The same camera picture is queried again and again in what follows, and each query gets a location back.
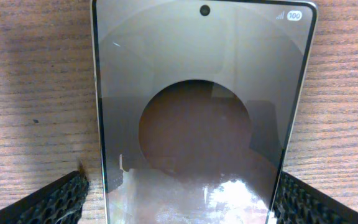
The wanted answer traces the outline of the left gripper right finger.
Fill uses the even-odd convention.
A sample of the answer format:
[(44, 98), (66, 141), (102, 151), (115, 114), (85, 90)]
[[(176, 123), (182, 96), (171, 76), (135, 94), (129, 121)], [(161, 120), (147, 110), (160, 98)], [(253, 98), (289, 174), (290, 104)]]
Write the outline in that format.
[(281, 172), (272, 205), (277, 223), (356, 224), (358, 212)]

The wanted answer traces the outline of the Galaxy S25 Ultra smartphone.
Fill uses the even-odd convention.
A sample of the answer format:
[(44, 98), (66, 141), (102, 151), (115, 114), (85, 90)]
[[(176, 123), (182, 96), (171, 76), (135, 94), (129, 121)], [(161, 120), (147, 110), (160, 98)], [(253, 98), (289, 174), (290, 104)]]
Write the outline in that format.
[(268, 223), (311, 1), (91, 2), (108, 223)]

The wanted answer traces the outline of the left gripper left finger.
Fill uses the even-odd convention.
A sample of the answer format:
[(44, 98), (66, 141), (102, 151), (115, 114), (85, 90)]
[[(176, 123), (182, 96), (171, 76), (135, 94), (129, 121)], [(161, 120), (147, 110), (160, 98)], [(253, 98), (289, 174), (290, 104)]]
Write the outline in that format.
[(90, 188), (78, 170), (0, 210), (0, 224), (77, 224)]

